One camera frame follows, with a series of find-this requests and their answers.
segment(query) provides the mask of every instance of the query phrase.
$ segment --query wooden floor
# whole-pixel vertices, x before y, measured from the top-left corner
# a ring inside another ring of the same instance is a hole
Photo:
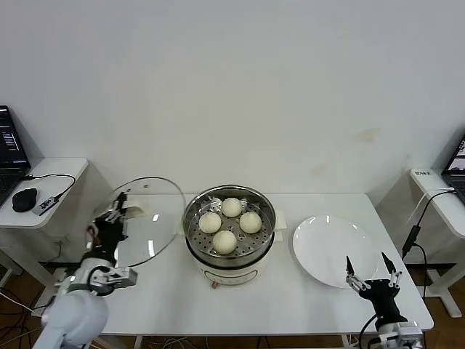
[[[423,273],[420,270],[411,272],[417,284],[423,283]],[[30,275],[24,272],[21,276],[13,276],[5,286],[6,289],[16,294],[23,304],[32,305],[34,297],[43,289],[41,285]],[[465,278],[461,279],[450,288],[458,306],[465,313]],[[19,313],[20,307],[9,300],[0,297],[0,313]],[[465,348],[465,318],[450,318],[447,311],[442,306],[439,299],[427,299],[426,305],[434,319],[434,328],[426,335],[428,349],[463,349]],[[1,349],[27,349],[29,348],[28,336],[24,336],[21,346],[19,340],[7,341],[19,335],[19,329],[9,329],[6,326],[20,326],[25,320],[25,325],[30,329],[38,329],[31,334],[31,341],[34,343],[40,333],[40,319],[22,315],[0,315],[0,348]],[[121,338],[127,345],[133,345],[134,337]],[[271,348],[334,348],[341,346],[341,339],[338,336],[299,336],[299,337],[267,337]],[[258,337],[210,337],[208,338],[208,348],[268,348],[264,337],[259,343]],[[158,349],[162,348],[166,338],[145,337],[142,348]],[[189,341],[197,348],[204,349],[206,346],[205,337],[190,337]],[[189,348],[190,344],[184,342],[184,347]]]

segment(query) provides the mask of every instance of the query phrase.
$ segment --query robotic arm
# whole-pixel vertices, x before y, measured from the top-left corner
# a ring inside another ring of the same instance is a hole
[[[394,263],[382,253],[384,264],[391,274],[390,279],[362,280],[355,275],[354,268],[347,257],[346,282],[364,299],[369,300],[377,317],[375,327],[379,336],[368,342],[368,349],[379,343],[386,349],[422,349],[421,329],[416,322],[409,322],[400,315],[394,298],[400,291],[402,271],[396,271]]]
[[[131,268],[115,268],[114,253],[124,233],[127,199],[121,193],[107,212],[87,228],[93,246],[84,254],[74,276],[66,278],[53,305],[44,312],[44,330],[34,349],[83,349],[104,329],[108,307],[102,296],[117,288],[133,286],[137,273]]]

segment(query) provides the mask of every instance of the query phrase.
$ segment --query steamed bun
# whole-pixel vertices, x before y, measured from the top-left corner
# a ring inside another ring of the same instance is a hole
[[[238,240],[233,233],[228,230],[221,230],[213,237],[213,248],[219,254],[228,254],[234,251]]]
[[[236,198],[227,198],[221,204],[221,210],[227,217],[236,217],[242,212],[242,204]]]
[[[244,233],[254,234],[262,228],[262,220],[257,213],[247,212],[240,218],[239,226]]]
[[[216,233],[221,227],[221,218],[216,213],[207,212],[202,214],[202,217],[198,221],[198,227],[205,234]]]

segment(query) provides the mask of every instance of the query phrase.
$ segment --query black mouse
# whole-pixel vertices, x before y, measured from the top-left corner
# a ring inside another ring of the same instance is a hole
[[[13,211],[26,212],[34,208],[37,200],[37,189],[25,189],[18,191],[13,196]]]

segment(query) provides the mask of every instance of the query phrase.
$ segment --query white plate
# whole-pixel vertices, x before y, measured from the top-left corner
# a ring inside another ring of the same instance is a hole
[[[324,284],[349,288],[346,256],[363,280],[378,270],[378,251],[356,224],[336,216],[311,217],[294,232],[294,252],[301,266]]]

